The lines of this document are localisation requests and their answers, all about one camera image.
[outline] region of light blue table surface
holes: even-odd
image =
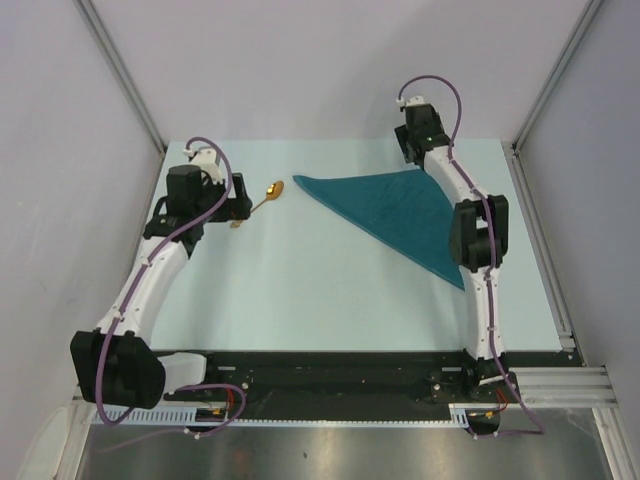
[[[171,166],[172,142],[155,199]],[[394,139],[221,142],[254,204],[284,180],[275,202],[238,229],[208,224],[160,311],[154,349],[458,350],[467,334],[464,292],[383,245],[304,193],[294,174],[318,178],[407,168]],[[510,202],[501,268],[505,347],[557,351],[560,343],[498,140],[459,140],[459,160]]]

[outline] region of teal cloth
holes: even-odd
[[[449,253],[453,208],[422,170],[317,179],[294,175],[309,195],[338,215],[464,290]]]

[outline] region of gold spoon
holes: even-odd
[[[251,209],[251,213],[255,212],[258,209],[258,207],[262,206],[268,201],[275,200],[276,198],[278,198],[282,193],[282,190],[284,190],[284,182],[282,180],[278,180],[276,183],[272,183],[271,185],[269,185],[269,188],[267,188],[267,195],[264,197],[264,200],[262,200],[258,205],[253,207]],[[242,222],[244,222],[244,220],[234,220],[233,222],[231,222],[231,225],[229,226],[231,228],[238,228],[240,225],[242,225]]]

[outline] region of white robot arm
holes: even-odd
[[[507,252],[508,202],[504,196],[492,196],[479,187],[455,160],[457,155],[440,116],[424,98],[402,101],[401,109],[406,124],[396,129],[396,136],[405,160],[431,175],[454,206],[449,247],[464,280],[469,315],[465,350],[476,362],[477,383],[500,379],[493,359],[504,354],[497,289],[500,265]],[[486,218],[483,202],[488,203],[490,219]],[[489,228],[496,258],[492,258]]]
[[[71,342],[82,396],[96,402],[99,411],[102,403],[153,408],[163,394],[204,379],[204,356],[157,357],[149,343],[164,299],[204,235],[204,224],[249,218],[252,203],[242,174],[231,174],[223,158],[229,170],[225,185],[217,152],[188,150],[190,163],[169,169],[167,195],[158,200],[145,227],[120,295],[95,330],[76,332]],[[231,183],[235,198],[228,198]]]

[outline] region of white wall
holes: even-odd
[[[0,16],[0,478],[76,383],[69,342],[120,288],[159,158],[73,2]]]
[[[640,3],[608,2],[523,149],[591,364],[640,445]]]
[[[400,85],[437,73],[462,136],[511,140],[586,0],[95,3],[167,139],[387,136]]]

